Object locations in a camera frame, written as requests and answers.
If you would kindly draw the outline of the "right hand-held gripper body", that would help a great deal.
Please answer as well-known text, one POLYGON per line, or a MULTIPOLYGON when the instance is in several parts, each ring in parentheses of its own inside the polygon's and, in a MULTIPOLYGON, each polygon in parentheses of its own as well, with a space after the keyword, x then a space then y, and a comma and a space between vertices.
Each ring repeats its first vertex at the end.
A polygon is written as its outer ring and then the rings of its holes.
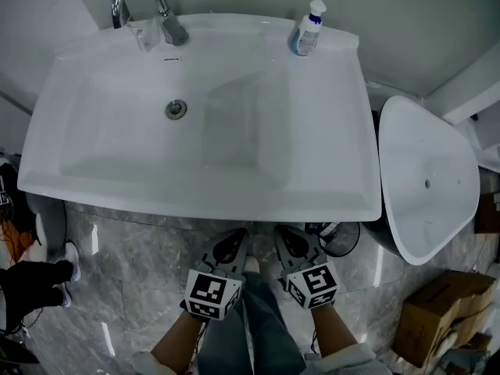
POLYGON ((282 263, 280 283, 303 309, 314 309, 334 302, 341 286, 334 264, 325 262, 300 262, 291 266, 291 261, 282 263))

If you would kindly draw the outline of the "white spray bottle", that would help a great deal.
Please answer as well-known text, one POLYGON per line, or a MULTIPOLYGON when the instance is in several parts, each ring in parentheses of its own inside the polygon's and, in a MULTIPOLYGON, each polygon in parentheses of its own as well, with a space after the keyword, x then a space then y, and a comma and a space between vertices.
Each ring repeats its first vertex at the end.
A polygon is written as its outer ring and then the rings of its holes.
POLYGON ((322 0, 312 0, 309 3, 309 13, 303 16, 289 38, 288 45, 292 53, 307 56, 313 51, 322 27, 322 15, 326 11, 327 7, 322 0))

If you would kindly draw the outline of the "white freestanding tub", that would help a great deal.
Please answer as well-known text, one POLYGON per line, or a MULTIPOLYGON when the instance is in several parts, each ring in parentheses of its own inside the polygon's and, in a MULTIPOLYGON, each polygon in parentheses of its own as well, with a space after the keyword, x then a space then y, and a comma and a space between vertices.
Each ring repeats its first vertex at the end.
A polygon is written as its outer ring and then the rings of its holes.
POLYGON ((470 143, 452 125, 401 96, 377 128, 382 214, 365 228, 385 249, 420 266, 474 218, 480 175, 470 143))

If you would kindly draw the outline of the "white sink basin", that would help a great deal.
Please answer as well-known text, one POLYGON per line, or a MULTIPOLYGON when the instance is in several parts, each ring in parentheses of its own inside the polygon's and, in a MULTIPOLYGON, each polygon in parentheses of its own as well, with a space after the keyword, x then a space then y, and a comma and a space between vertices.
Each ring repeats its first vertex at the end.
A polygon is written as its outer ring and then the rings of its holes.
POLYGON ((23 146, 21 190, 110 209, 222 220, 361 222, 381 214, 359 38, 291 20, 180 17, 190 38, 143 52, 125 28, 56 54, 23 146), (168 102, 186 114, 170 120, 168 102))

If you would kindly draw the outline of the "person's blue jeans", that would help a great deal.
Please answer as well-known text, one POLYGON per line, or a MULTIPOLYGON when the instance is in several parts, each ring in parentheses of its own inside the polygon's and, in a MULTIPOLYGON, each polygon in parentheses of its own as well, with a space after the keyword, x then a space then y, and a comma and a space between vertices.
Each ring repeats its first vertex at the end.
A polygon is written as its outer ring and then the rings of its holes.
POLYGON ((242 297, 210 322, 197 354, 199 375, 299 375, 305 360, 261 274, 246 272, 242 297))

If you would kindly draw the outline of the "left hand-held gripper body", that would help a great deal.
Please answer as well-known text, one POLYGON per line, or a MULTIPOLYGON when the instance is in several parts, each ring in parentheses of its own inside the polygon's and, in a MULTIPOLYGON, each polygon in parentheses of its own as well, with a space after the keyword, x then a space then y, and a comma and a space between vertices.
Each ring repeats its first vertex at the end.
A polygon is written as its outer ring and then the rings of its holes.
POLYGON ((243 283, 241 266, 201 261, 188 273, 180 306, 202 322, 223 320, 238 302, 243 283))

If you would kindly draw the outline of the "large cardboard box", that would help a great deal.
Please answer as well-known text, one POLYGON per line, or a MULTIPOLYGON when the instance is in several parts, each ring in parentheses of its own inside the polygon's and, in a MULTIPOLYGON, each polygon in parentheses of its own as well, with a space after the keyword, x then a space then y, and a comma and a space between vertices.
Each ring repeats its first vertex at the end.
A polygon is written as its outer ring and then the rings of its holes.
POLYGON ((465 345, 484 325, 496 279, 449 270, 403 304, 391 349, 422 368, 446 349, 465 345))

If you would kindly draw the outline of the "person's left forearm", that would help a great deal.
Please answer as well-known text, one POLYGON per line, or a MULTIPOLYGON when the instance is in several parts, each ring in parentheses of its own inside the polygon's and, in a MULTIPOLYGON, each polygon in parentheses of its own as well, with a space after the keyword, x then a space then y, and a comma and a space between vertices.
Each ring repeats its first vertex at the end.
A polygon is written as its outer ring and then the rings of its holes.
POLYGON ((172 327, 152 349, 151 354, 177 374, 184 374, 191 364, 200 330, 204 323, 183 311, 172 327))

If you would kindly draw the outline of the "chrome sink drain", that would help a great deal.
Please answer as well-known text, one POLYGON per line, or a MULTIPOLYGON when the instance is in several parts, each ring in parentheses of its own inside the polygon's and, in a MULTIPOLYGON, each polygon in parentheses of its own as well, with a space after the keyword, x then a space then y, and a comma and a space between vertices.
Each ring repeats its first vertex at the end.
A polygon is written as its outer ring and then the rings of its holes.
POLYGON ((188 110, 184 100, 173 99, 166 105, 165 114, 170 120, 178 120, 182 118, 188 110))

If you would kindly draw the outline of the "person's right forearm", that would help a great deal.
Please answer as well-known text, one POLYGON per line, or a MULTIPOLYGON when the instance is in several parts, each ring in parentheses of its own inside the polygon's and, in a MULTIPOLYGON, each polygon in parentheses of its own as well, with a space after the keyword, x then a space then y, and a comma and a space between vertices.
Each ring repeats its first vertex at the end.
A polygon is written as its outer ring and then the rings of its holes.
POLYGON ((311 314, 322 357, 357 344, 357 340, 332 304, 313 308, 311 314))

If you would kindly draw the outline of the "orange cushion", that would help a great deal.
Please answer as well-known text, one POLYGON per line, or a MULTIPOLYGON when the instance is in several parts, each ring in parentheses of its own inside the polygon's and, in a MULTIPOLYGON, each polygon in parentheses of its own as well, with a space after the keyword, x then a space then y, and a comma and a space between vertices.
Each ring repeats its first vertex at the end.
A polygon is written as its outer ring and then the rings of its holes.
POLYGON ((11 221, 0 221, 0 247, 6 248, 9 264, 18 263, 35 241, 33 231, 19 232, 11 221))

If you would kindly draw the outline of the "black backpack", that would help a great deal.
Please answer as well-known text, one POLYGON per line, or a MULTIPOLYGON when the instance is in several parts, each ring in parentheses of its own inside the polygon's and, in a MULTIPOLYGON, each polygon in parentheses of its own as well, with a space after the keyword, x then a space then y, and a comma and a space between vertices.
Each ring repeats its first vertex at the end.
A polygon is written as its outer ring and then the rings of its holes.
POLYGON ((27 195, 17 187, 17 172, 7 161, 0 163, 0 221, 11 221, 19 232, 35 231, 35 214, 27 195))

